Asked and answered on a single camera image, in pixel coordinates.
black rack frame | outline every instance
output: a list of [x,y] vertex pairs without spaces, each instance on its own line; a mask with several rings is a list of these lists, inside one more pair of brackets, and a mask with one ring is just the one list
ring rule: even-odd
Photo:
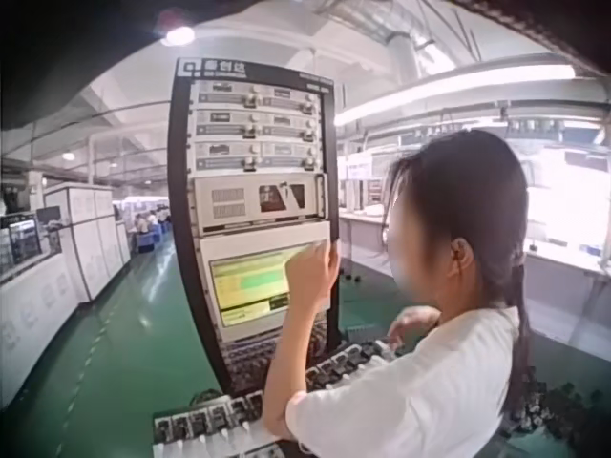
[[[172,224],[179,259],[180,275],[201,343],[224,393],[233,394],[231,378],[221,354],[217,335],[200,279],[200,269],[190,219],[187,177],[188,118],[191,110],[191,86],[197,80],[245,82],[317,93],[321,97],[323,137],[323,168],[327,173],[328,220],[330,239],[339,238],[339,206],[337,196],[337,143],[335,138],[335,99],[333,82],[309,73],[263,64],[242,62],[244,73],[218,73],[205,70],[208,60],[230,62],[230,59],[179,59],[176,67],[170,123],[168,128],[168,188],[172,208]],[[327,352],[337,348],[342,337],[339,330],[339,283],[331,290],[331,307],[327,311]]]

ceiling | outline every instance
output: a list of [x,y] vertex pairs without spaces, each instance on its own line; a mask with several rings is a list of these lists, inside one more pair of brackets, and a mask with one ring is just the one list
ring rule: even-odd
[[[545,52],[539,44],[440,0],[270,0],[197,25],[184,47],[160,41],[114,65],[66,107],[21,129],[6,131],[2,157],[33,161],[86,176],[146,187],[165,180],[169,99],[176,61],[206,56],[260,62],[316,73],[337,83],[342,108],[388,92],[405,81],[397,62],[406,47],[385,43],[388,31],[431,42],[421,75],[481,60]],[[62,155],[74,154],[73,160]]]

green floor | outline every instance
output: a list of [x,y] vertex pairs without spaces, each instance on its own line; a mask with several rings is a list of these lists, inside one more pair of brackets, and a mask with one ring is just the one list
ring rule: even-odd
[[[341,326],[386,329],[405,305],[392,279],[358,266],[352,274],[362,281],[341,283]],[[611,380],[610,364],[546,339],[534,342],[533,359],[554,385],[569,371],[586,391]],[[53,340],[20,397],[2,414],[2,456],[148,458],[152,413],[186,406],[208,387],[218,385],[169,240],[134,258],[99,304],[77,311]],[[545,439],[520,445],[533,456],[565,456],[564,448]]]

woman's ear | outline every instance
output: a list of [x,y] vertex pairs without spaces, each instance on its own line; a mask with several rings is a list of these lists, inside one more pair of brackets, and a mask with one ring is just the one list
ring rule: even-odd
[[449,277],[459,275],[474,262],[474,250],[464,239],[458,238],[450,242],[452,264]]

woman's arm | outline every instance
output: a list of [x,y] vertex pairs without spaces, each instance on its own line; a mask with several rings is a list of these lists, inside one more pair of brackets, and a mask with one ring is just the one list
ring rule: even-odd
[[263,422],[272,434],[285,439],[291,438],[286,405],[296,393],[306,391],[309,337],[321,303],[337,279],[339,259],[336,245],[323,242],[286,264],[290,306],[263,394]]

